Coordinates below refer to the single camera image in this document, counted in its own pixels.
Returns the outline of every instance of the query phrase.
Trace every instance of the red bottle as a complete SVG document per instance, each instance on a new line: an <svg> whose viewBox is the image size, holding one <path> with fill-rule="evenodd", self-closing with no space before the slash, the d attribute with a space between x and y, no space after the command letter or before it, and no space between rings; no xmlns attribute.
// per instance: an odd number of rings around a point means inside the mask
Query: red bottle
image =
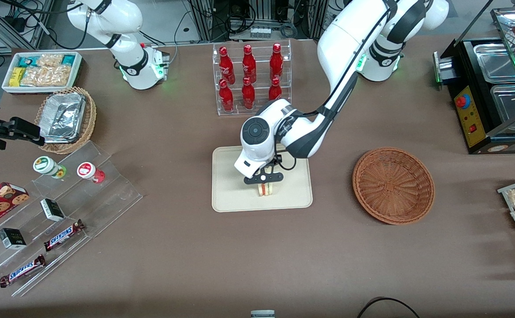
<svg viewBox="0 0 515 318"><path fill-rule="evenodd" d="M228 56L228 50L225 46L221 47L220 52L220 72L222 78L228 81L228 84L233 85L236 82L236 76L233 74L232 59Z"/></svg>
<svg viewBox="0 0 515 318"><path fill-rule="evenodd" d="M249 77L252 83L257 80L256 58L252 54L252 46L244 45L244 60L241 62L244 67L244 76Z"/></svg>
<svg viewBox="0 0 515 318"><path fill-rule="evenodd" d="M233 111L233 95L232 90L228 87L228 83L225 79L220 79L220 91L218 94L220 95L220 101L222 102L222 107L224 111L227 113L231 113Z"/></svg>
<svg viewBox="0 0 515 318"><path fill-rule="evenodd" d="M271 68L270 77L273 80L275 77L283 77L283 56L281 55L281 45L279 43L273 44L273 54L269 60L269 67Z"/></svg>
<svg viewBox="0 0 515 318"><path fill-rule="evenodd" d="M282 93L283 90L279 86L279 78L275 77L273 80L271 80L271 87L269 88L269 100L272 101L273 99L281 98Z"/></svg>
<svg viewBox="0 0 515 318"><path fill-rule="evenodd" d="M249 76L244 78L244 87L241 89L241 94L244 97L244 107L246 109L253 109L256 100L256 91L253 88L252 81Z"/></svg>

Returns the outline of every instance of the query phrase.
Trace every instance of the table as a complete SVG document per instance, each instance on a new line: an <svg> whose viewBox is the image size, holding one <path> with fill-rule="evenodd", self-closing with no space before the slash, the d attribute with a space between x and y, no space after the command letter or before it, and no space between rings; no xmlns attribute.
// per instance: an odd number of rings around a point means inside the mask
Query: table
<svg viewBox="0 0 515 318"><path fill-rule="evenodd" d="M247 317L270 308L280 318L335 318L376 296L426 317L515 314L515 225L495 191L515 182L515 155L466 154L447 90L432 86L432 52L450 41L413 38L392 78L359 80L310 159L311 207L240 213L211 207L212 151L239 145L245 121L216 114L212 46L181 46L169 80L147 91L122 80L108 50L81 51L79 85L98 107L92 139L146 196L26 296L0 289L0 316ZM327 80L316 44L292 44L293 104L311 111ZM43 98L5 94L0 118L33 120ZM416 224L384 225L352 194L355 162L383 146L413 153L433 175L435 204ZM9 141L0 181L25 185L43 154ZM379 303L364 317L382 312L407 314Z"/></svg>

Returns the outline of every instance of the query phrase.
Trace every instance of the wicker basket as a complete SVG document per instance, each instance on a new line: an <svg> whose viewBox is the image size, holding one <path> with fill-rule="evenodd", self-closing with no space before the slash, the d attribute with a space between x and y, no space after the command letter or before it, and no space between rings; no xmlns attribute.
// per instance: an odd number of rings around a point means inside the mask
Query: wicker basket
<svg viewBox="0 0 515 318"><path fill-rule="evenodd" d="M414 155L398 148L368 151L352 175L362 207L383 222L404 225L419 221L432 208L434 183Z"/></svg>
<svg viewBox="0 0 515 318"><path fill-rule="evenodd" d="M80 137L76 142L72 144L44 144L40 147L40 149L44 151L57 153L58 155L67 155L68 153L72 153L73 151L76 151L85 145L85 143L89 141L90 136L92 135L92 131L94 130L94 121L96 120L96 105L86 90L79 87L71 87L68 89L63 89L59 92L55 92L53 94L60 95L68 93L79 93L86 97L85 113L83 115L83 122L81 123ZM38 111L38 115L34 121L36 125L40 121L41 113L44 110L44 105L45 101L41 103L40 110Z"/></svg>

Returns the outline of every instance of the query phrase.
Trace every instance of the red button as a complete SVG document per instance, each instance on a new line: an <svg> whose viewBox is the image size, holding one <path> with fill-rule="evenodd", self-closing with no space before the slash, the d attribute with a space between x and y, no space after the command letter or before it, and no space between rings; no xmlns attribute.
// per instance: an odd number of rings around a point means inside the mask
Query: red button
<svg viewBox="0 0 515 318"><path fill-rule="evenodd" d="M467 99L465 99L465 97L463 97L463 96L461 96L455 100L455 106L457 106L459 108L464 107L466 103L467 103Z"/></svg>

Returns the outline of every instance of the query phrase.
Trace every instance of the metal tray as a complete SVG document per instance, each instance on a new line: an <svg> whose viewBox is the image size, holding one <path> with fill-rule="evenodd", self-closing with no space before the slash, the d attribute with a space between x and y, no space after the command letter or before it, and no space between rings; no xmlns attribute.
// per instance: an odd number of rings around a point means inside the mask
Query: metal tray
<svg viewBox="0 0 515 318"><path fill-rule="evenodd" d="M515 98L515 85L495 85L491 88L491 95L503 121L515 118L515 101L512 100ZM515 123L509 129L515 130Z"/></svg>
<svg viewBox="0 0 515 318"><path fill-rule="evenodd" d="M515 83L515 70L503 44L479 44L473 47L485 80L491 84Z"/></svg>

